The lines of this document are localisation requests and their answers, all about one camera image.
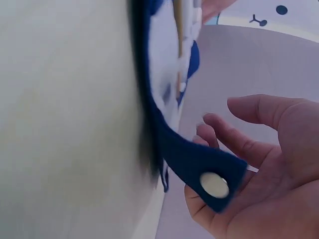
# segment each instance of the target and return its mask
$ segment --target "finger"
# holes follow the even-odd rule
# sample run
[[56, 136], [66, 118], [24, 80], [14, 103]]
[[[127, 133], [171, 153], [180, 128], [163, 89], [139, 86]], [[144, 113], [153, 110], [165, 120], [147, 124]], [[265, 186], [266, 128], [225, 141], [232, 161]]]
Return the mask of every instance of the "finger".
[[210, 20], [213, 16], [218, 15], [225, 8], [232, 5], [236, 0], [203, 0], [203, 22]]
[[207, 143], [207, 141], [205, 141], [204, 139], [202, 139], [200, 136], [195, 135], [193, 140], [194, 143], [197, 144], [201, 144], [201, 145], [205, 145], [205, 146], [209, 146], [209, 144]]
[[250, 123], [265, 124], [275, 130], [287, 110], [304, 99], [292, 99], [268, 95], [252, 95], [229, 98], [228, 108], [237, 118]]
[[215, 131], [211, 126], [204, 123], [198, 125], [196, 128], [196, 134], [208, 142], [210, 147], [219, 148]]
[[185, 185], [184, 194], [190, 216], [206, 230], [209, 230], [215, 216], [214, 211], [187, 185]]
[[253, 141], [216, 114], [206, 114], [203, 119], [214, 128], [217, 138], [227, 148], [255, 168], [259, 168], [270, 152], [278, 148], [276, 145]]

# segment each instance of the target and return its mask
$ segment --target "pink surface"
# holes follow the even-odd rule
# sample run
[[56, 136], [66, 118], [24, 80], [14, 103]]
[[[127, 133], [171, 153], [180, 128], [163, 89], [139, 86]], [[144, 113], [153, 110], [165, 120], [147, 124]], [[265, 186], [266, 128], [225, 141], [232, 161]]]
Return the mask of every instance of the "pink surface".
[[[230, 114], [230, 96], [270, 94], [319, 101], [319, 45], [258, 29], [204, 26], [198, 40], [201, 65], [187, 89], [179, 132], [187, 139], [205, 112], [215, 112], [256, 140], [277, 143], [277, 134]], [[212, 239], [189, 216], [184, 184], [170, 174], [157, 239]]]

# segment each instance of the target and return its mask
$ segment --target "cartoon eye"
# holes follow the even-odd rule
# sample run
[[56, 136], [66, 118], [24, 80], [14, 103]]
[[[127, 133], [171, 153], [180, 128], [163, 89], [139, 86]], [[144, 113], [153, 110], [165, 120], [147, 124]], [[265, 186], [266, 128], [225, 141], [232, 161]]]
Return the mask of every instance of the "cartoon eye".
[[279, 5], [279, 6], [276, 7], [276, 12], [279, 15], [285, 15], [285, 14], [287, 14], [288, 9], [285, 6], [283, 6], [283, 5]]

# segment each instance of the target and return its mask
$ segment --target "hand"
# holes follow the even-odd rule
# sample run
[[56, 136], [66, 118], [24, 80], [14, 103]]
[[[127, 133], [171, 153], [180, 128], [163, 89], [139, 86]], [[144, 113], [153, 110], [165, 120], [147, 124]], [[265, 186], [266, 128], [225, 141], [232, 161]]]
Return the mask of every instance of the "hand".
[[319, 104], [255, 95], [229, 99], [228, 108], [277, 130], [280, 146], [253, 141], [219, 116], [205, 115], [193, 141], [217, 148], [218, 139], [259, 171], [247, 170], [222, 214], [185, 186], [192, 218], [216, 239], [319, 239]]
[[236, 0], [203, 0], [201, 7], [203, 11], [203, 23], [206, 23], [213, 16], [218, 15], [235, 1]]

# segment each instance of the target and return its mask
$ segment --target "white fabric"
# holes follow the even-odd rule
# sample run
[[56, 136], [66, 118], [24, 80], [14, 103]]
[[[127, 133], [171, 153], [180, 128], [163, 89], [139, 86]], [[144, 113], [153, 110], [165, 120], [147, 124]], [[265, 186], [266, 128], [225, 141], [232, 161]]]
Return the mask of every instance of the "white fabric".
[[[167, 124], [178, 128], [176, 100], [177, 73], [183, 83], [187, 80], [191, 48], [201, 28], [201, 8], [193, 7], [193, 1], [183, 1], [183, 54], [178, 58], [178, 34], [173, 4], [167, 1], [151, 17], [149, 38], [150, 76], [152, 95]], [[164, 99], [170, 88], [168, 99]]]
[[[149, 58], [153, 98], [166, 123], [177, 131], [178, 34], [171, 1], [162, 4], [156, 15], [151, 17]], [[165, 103], [163, 96], [168, 87], [170, 95]]]

